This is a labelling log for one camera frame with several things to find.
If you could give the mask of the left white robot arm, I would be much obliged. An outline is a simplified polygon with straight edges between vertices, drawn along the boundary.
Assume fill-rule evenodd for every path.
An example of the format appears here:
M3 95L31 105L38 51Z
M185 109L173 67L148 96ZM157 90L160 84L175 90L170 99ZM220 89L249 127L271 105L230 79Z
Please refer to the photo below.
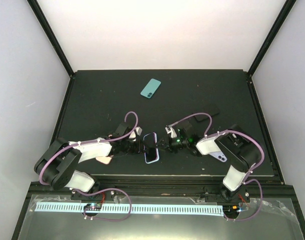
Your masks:
M143 155L148 164L159 160L157 141L155 132L142 135L139 126L132 128L126 122L113 133L94 140L75 142L58 138L37 161L34 172L41 184L53 190L76 189L93 200L99 196L100 187L90 174L77 170L78 164L96 159L107 165L112 158L125 155Z

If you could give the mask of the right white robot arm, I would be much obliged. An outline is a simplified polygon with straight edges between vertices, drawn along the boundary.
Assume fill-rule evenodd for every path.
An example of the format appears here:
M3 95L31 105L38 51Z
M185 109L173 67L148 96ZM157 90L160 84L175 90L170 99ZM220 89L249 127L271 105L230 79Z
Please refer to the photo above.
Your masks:
M236 124L211 135L197 134L187 120L179 126L166 126L165 130L166 135L153 144L156 149L170 153L187 149L194 156L211 156L229 163L217 194L225 202L238 196L238 189L265 159L261 145Z

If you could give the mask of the pink phone case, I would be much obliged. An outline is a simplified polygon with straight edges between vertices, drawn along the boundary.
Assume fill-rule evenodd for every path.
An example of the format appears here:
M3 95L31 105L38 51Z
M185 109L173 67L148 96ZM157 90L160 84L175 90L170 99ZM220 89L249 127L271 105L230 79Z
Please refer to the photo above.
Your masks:
M109 157L109 156L99 156L99 157L96 157L95 158L99 163L102 163L104 165L108 165L111 160L112 160L112 157Z

